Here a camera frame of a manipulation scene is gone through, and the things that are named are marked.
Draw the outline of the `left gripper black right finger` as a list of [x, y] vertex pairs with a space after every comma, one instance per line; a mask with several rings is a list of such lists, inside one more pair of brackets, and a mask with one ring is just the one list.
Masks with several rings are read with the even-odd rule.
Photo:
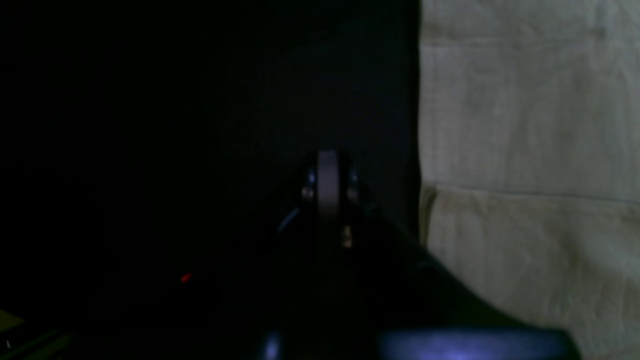
[[343, 152], [327, 152], [330, 294], [358, 296], [376, 360], [578, 360], [563, 330], [529, 325], [464, 287], [381, 213]]

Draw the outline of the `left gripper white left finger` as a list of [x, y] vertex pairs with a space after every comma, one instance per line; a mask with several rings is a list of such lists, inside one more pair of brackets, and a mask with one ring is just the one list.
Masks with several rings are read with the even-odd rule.
[[329, 274], [329, 153], [308, 153], [240, 222], [215, 267], [226, 360], [313, 357]]

